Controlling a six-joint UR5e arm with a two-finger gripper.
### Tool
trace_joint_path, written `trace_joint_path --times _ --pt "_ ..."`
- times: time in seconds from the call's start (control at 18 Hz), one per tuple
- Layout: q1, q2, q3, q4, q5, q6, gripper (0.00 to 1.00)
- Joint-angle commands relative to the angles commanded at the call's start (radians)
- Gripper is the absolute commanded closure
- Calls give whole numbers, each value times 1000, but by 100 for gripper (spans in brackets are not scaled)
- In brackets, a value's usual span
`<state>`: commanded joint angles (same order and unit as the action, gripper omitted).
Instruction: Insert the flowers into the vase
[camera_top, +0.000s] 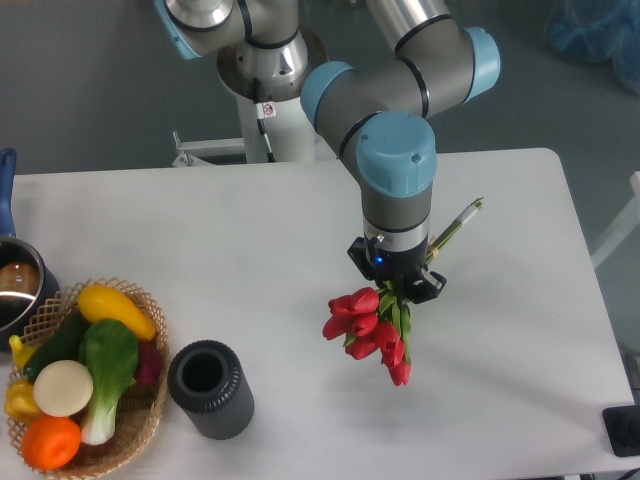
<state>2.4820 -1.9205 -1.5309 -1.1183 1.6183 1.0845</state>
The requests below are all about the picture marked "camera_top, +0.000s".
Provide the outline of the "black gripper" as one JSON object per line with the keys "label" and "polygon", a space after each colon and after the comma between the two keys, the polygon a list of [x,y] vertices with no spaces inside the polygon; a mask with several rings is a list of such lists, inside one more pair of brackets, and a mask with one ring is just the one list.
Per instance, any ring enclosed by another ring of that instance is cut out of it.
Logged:
{"label": "black gripper", "polygon": [[436,299],[447,279],[426,266],[428,239],[408,250],[394,252],[386,249],[378,239],[357,237],[347,255],[367,280],[403,276],[401,295],[407,301],[421,304]]}

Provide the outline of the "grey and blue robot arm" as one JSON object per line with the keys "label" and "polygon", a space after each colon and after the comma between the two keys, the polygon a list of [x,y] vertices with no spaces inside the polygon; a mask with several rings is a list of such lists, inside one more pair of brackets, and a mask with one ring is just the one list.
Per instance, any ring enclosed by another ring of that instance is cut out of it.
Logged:
{"label": "grey and blue robot arm", "polygon": [[427,261],[437,167],[430,116],[491,89],[501,59],[480,28],[459,27],[441,1],[368,5],[391,61],[361,73],[331,61],[295,1],[159,1],[186,59],[209,54],[236,98],[250,163],[302,162],[322,139],[358,183],[363,234],[349,248],[361,274],[412,303],[445,278]]}

